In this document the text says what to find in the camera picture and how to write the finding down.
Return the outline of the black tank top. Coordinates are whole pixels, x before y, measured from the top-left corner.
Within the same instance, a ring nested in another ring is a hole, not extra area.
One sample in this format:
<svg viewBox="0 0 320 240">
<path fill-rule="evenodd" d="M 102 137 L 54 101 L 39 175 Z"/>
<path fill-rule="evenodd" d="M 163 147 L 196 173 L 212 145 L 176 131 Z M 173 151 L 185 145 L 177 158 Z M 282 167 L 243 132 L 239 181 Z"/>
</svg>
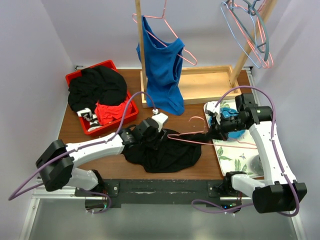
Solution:
<svg viewBox="0 0 320 240">
<path fill-rule="evenodd" d="M 168 134 L 181 134 L 166 129 Z M 177 136 L 179 139 L 209 143 L 212 139 L 206 133 L 186 134 Z M 124 158 L 136 165 L 141 165 L 148 173 L 175 173 L 194 166 L 202 155 L 202 145 L 176 141 L 167 141 L 157 145 L 138 143 L 125 147 Z"/>
</svg>

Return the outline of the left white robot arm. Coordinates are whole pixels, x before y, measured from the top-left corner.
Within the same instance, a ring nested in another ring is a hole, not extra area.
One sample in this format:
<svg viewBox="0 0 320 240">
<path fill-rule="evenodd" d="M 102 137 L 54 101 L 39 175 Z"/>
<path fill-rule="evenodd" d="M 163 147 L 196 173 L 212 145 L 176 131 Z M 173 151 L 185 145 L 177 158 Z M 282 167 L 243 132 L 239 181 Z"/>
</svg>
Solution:
<svg viewBox="0 0 320 240">
<path fill-rule="evenodd" d="M 97 170 L 83 170 L 79 166 L 106 156 L 121 155 L 142 145 L 157 145 L 164 137 L 163 127 L 167 121 L 168 116 L 159 113 L 134 129 L 123 128 L 102 138 L 68 144 L 60 139 L 53 141 L 36 161 L 45 189 L 53 192 L 70 186 L 99 196 L 104 190 L 101 175 Z"/>
</svg>

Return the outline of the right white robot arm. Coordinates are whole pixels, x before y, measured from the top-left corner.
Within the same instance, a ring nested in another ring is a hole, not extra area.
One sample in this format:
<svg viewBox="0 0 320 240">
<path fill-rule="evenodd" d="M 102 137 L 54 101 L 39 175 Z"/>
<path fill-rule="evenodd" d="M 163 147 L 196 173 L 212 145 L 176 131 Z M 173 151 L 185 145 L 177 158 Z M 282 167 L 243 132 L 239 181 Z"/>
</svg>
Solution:
<svg viewBox="0 0 320 240">
<path fill-rule="evenodd" d="M 230 197 L 238 192 L 250 197 L 260 214 L 295 216 L 307 187 L 297 181 L 287 163 L 277 135 L 274 111 L 270 106 L 259 106 L 251 93 L 236 96 L 235 105 L 237 115 L 224 117 L 220 102 L 205 104 L 204 112 L 211 116 L 208 136 L 225 141 L 230 132 L 248 130 L 262 163 L 264 181 L 251 178 L 243 170 L 227 172 L 222 183 L 223 192 Z"/>
</svg>

